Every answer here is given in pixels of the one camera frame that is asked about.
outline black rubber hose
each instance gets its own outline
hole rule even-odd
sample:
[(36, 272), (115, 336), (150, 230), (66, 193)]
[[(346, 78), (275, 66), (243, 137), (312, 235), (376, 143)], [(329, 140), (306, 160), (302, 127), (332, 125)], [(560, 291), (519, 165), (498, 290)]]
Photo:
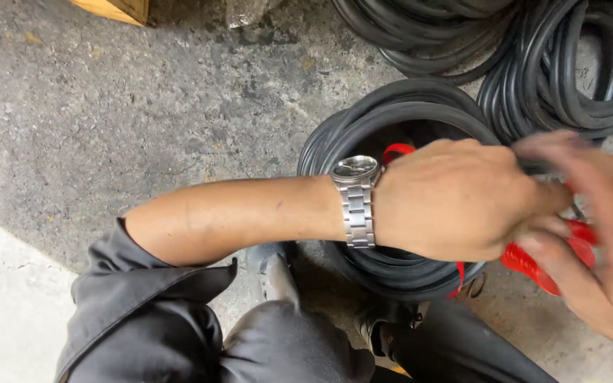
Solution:
[[(451, 84), (486, 74), (512, 47), (522, 1), (332, 0), (354, 33), (377, 46), (408, 77), (430, 74)], [(445, 76), (483, 50), (495, 51), (464, 73)]]
[[(567, 129), (588, 139), (613, 134), (613, 1), (531, 2), (515, 49), (487, 75), (477, 102), (504, 144)], [(593, 99), (576, 87), (582, 29), (600, 38), (602, 62)]]
[[(399, 132), (410, 137), (416, 147), (437, 138), (468, 137), (499, 145), (469, 95), (438, 78), (412, 78), (385, 85), (327, 118), (307, 139), (297, 173), (327, 174), (337, 161), (363, 154), (362, 148), (376, 135), (388, 137)], [(321, 246), (342, 274), (387, 299), (421, 302), (446, 296), (460, 285), (455, 262), (385, 247), (358, 250), (331, 241), (321, 241)], [(466, 263), (464, 283), (483, 265)]]

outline white floor area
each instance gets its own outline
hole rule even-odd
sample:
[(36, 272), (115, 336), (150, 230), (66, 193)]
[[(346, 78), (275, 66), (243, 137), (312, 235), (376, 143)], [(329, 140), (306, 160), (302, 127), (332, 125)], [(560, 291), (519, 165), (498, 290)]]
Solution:
[(0, 383), (52, 381), (75, 276), (0, 228)]

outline hand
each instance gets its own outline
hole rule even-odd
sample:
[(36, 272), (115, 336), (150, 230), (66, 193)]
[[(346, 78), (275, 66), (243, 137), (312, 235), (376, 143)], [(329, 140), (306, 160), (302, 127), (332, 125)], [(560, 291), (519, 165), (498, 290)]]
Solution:
[(605, 258), (594, 273), (564, 240), (549, 232), (530, 232), (518, 244), (557, 283), (569, 308), (613, 340), (613, 156), (584, 147), (569, 132), (532, 136), (518, 143), (515, 152), (553, 163), (589, 200)]
[(571, 202), (560, 183), (526, 176), (504, 146), (438, 140), (387, 167), (373, 194), (375, 241), (437, 260), (493, 260)]

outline metal watch band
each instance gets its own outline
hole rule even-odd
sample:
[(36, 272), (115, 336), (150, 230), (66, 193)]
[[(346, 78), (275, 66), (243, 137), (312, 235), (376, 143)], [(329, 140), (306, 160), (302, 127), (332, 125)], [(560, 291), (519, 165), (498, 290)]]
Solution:
[(341, 182), (337, 182), (336, 185), (342, 197), (342, 213), (345, 218), (347, 245), (354, 249), (374, 248), (375, 235), (372, 232), (372, 207), (370, 205), (372, 202), (372, 186), (370, 178), (354, 185)]

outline forearm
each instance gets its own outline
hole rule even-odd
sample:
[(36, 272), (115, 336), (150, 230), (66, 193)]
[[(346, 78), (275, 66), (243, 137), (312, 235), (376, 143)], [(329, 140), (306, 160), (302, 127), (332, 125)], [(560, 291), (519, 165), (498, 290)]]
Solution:
[(345, 240), (340, 197), (328, 176), (186, 187), (134, 208), (127, 232), (175, 266), (209, 265), (277, 240)]

